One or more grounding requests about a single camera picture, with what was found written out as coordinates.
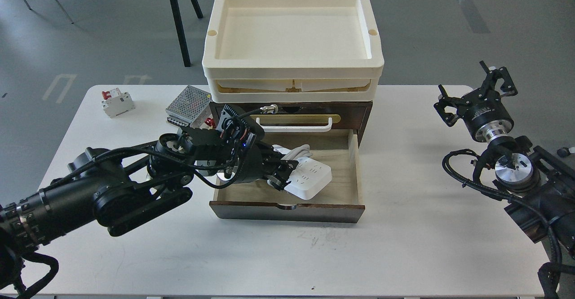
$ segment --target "white plastic tray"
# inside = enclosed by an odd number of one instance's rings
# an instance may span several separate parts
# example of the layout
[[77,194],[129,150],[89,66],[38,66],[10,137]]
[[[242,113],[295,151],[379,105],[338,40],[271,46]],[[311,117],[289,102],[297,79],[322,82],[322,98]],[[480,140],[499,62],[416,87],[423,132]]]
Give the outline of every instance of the white plastic tray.
[[370,101],[383,65],[369,0],[214,2],[203,69],[216,102]]

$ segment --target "black cable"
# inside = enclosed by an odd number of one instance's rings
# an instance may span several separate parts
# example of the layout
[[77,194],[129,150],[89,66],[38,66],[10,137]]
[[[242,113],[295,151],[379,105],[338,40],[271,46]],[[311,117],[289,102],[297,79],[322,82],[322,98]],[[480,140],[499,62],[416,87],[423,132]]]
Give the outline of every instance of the black cable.
[[[544,227],[547,229],[547,234],[551,244],[551,252],[552,252],[551,263],[560,264],[562,262],[562,254],[561,254],[561,248],[559,246],[559,241],[557,240],[557,236],[555,235],[555,232],[553,232],[553,229],[551,228],[551,225],[548,223],[546,217],[538,209],[532,207],[531,205],[523,201],[523,199],[520,197],[517,197],[513,194],[502,193],[501,191],[491,187],[487,187],[482,183],[473,182],[465,178],[461,174],[459,174],[456,170],[452,168],[452,166],[450,166],[449,160],[453,156],[461,154],[475,156],[476,158],[478,157],[477,154],[470,149],[452,151],[443,158],[442,167],[445,170],[445,172],[447,172],[447,174],[449,174],[449,176],[451,176],[455,180],[462,182],[464,187],[470,186],[473,189],[480,191],[482,194],[491,195],[493,197],[500,197],[502,199],[506,199],[510,203],[517,203],[518,205],[523,206],[526,209],[529,209],[530,211],[533,211],[538,216]],[[549,282],[553,285],[554,289],[556,289],[557,285],[559,284],[559,277],[560,274],[557,274],[557,272],[549,272],[548,275]]]
[[54,183],[50,184],[49,186],[45,187],[44,190],[49,191],[49,190],[52,190],[56,187],[62,186],[65,183],[73,180],[74,177],[78,176],[79,174],[82,174],[83,172],[86,172],[87,170],[90,170],[91,168],[93,168],[94,166],[97,166],[98,164],[100,164],[102,162],[105,162],[108,160],[115,160],[117,158],[128,158],[130,156],[134,156],[134,155],[138,155],[138,154],[142,154],[142,153],[150,154],[153,156],[158,156],[161,158],[166,158],[167,160],[171,160],[173,162],[176,162],[176,163],[180,164],[181,166],[184,166],[184,167],[191,169],[194,174],[196,173],[195,170],[221,170],[223,168],[226,168],[226,166],[224,166],[224,165],[210,166],[210,167],[195,166],[193,164],[187,164],[187,163],[179,160],[178,158],[175,158],[175,157],[170,156],[168,154],[156,152],[154,150],[150,150],[150,149],[146,149],[146,148],[124,147],[124,148],[117,148],[117,149],[108,150],[107,152],[104,152],[102,154],[99,154],[98,156],[95,156],[95,158],[93,158],[92,161],[88,162],[87,164],[84,164],[83,166],[80,166],[80,168],[77,168],[76,170],[70,172],[68,175],[64,176],[63,178],[60,178],[59,180],[57,180]]
[[19,295],[17,297],[17,299],[30,299],[31,297],[36,295],[40,290],[46,287],[48,283],[52,281],[52,279],[54,279],[56,273],[58,273],[59,265],[58,260],[56,260],[55,258],[36,252],[23,254],[22,258],[30,262],[45,264],[50,267],[49,272],[45,276],[43,276],[43,278],[36,281],[33,285],[28,287],[22,295]]
[[575,274],[575,266],[547,262],[546,264],[543,264],[537,272],[545,299],[559,299],[559,296],[555,292],[557,287],[554,288],[553,283],[549,279],[549,274],[551,273]]

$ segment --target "gray floor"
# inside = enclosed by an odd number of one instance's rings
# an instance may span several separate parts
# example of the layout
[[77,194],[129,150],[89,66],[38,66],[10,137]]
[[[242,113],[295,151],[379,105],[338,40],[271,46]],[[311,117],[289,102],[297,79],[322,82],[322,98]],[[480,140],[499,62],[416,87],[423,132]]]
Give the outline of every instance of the gray floor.
[[[53,0],[28,2],[33,11],[0,0],[2,204],[37,190],[91,86],[207,83],[201,58],[213,0],[199,0],[204,19],[179,0],[191,68],[182,64],[168,0],[60,0],[74,25]],[[519,90],[505,100],[514,135],[552,152],[575,145],[575,0],[371,2],[386,60],[380,84],[476,87],[485,76],[480,60],[506,66]],[[575,156],[566,162],[575,167]],[[573,297],[574,282],[563,278],[563,298]]]

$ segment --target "screw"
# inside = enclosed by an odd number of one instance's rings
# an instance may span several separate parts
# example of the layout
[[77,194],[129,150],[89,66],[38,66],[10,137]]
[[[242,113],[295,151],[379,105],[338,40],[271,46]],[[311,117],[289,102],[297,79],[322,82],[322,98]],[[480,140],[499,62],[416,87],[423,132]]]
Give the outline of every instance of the screw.
[[190,181],[191,181],[191,176],[183,176],[180,179],[180,183],[184,186],[187,185]]

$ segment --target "metal mesh casing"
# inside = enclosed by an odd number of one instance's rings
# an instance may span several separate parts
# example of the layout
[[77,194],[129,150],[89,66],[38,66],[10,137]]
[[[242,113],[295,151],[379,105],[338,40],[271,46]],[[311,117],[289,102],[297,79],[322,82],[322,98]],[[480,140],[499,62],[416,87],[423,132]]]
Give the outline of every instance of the metal mesh casing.
[[210,115],[211,97],[209,92],[187,86],[166,108],[168,123],[199,127]]

